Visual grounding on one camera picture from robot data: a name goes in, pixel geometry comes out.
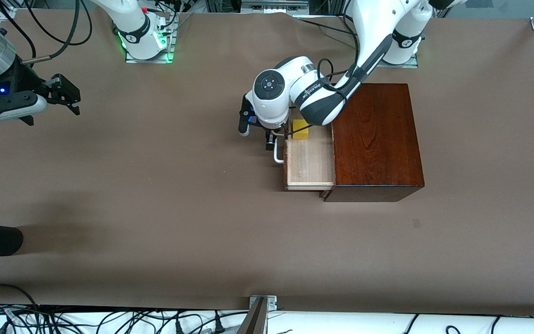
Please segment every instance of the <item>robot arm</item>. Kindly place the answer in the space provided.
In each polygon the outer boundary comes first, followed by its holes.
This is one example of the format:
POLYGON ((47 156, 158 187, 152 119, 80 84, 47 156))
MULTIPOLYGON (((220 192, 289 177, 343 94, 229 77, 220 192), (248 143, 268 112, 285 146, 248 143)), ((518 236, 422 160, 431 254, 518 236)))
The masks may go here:
POLYGON ((253 89, 245 96, 250 110, 241 110, 241 135, 248 135, 250 125, 255 125, 250 122, 252 118, 243 117, 244 112, 256 116, 258 124, 268 132, 284 127, 289 114, 289 101, 299 109, 308 124, 326 125, 332 122, 381 60, 401 64, 417 51, 421 32, 432 17, 432 5, 444 9, 466 2, 350 1, 348 12, 353 17, 360 45, 356 63, 335 85, 317 73, 314 64, 306 57, 286 59, 274 69, 261 72, 253 89))
MULTIPOLYGON (((94 0, 113 19, 123 45, 132 57, 149 59, 167 47, 166 20, 145 13, 137 0, 94 0)), ((43 112, 47 104, 63 104, 80 114, 80 90, 61 74, 42 80, 27 66, 48 60, 38 57, 23 61, 0 32, 0 121, 20 119, 33 125, 32 114, 43 112)))

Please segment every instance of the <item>wooden drawer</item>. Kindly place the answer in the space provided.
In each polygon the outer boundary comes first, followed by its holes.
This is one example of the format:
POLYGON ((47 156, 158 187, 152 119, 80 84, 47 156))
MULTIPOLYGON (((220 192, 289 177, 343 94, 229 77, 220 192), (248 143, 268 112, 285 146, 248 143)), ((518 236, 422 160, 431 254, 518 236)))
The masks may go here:
POLYGON ((363 84, 332 127, 287 139, 284 160, 286 189, 322 191, 325 201, 391 202, 423 188, 408 86, 363 84))

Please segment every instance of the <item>yellow sponge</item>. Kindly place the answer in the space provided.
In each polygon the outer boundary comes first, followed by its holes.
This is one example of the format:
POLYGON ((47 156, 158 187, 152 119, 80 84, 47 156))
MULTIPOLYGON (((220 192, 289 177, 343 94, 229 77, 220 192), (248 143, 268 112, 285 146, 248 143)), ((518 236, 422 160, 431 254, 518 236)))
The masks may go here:
MULTIPOLYGON (((306 123, 305 120, 294 120, 292 122, 292 131, 296 131, 297 129, 302 129, 303 127, 307 127, 308 123, 306 123)), ((308 139, 308 129, 306 128, 302 131, 298 131, 296 133, 292 134, 292 139, 308 139)))

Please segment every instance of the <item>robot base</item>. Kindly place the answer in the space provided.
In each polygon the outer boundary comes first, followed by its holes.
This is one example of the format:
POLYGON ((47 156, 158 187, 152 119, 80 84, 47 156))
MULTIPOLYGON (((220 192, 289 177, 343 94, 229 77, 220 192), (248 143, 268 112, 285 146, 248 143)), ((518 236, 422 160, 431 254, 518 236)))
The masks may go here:
POLYGON ((378 67, 390 67, 390 68, 417 68, 417 67, 418 67, 418 63, 417 63, 417 53, 416 53, 415 55, 412 55, 411 58, 407 61, 407 63, 395 65, 395 64, 389 64, 389 63, 386 63, 386 62, 383 60, 383 61, 381 61, 381 62, 378 64, 378 67))
POLYGON ((174 18, 174 21, 171 25, 168 25, 161 32, 166 33, 166 36, 159 37, 161 43, 166 44, 167 47, 160 51, 155 57, 150 59, 137 59, 133 57, 129 52, 125 53, 125 63, 129 64, 171 64, 172 59, 174 59, 174 46, 176 45, 176 35, 178 31, 175 31, 178 27, 178 15, 174 18))

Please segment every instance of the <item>table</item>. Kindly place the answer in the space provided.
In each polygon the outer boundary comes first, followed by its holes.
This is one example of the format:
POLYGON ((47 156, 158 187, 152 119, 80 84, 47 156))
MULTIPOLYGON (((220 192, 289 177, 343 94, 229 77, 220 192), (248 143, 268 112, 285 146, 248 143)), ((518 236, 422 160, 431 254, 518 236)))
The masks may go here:
MULTIPOLYGON (((286 57, 347 68, 347 36, 284 14, 199 14, 173 64, 134 65, 92 15, 87 44, 34 66, 81 89, 82 115, 51 106, 34 127, 0 123, 0 225, 26 236, 23 254, 0 258, 0 283, 42 304, 229 309, 274 294, 286 309, 534 314, 527 21, 433 19, 420 68, 369 78, 409 84, 426 187, 323 203, 284 192, 263 133, 238 135, 238 111, 286 57)), ((66 36, 72 12, 38 16, 66 36)), ((17 21, 39 55, 60 46, 27 13, 17 21)), ((23 300, 0 290, 0 302, 23 300)))

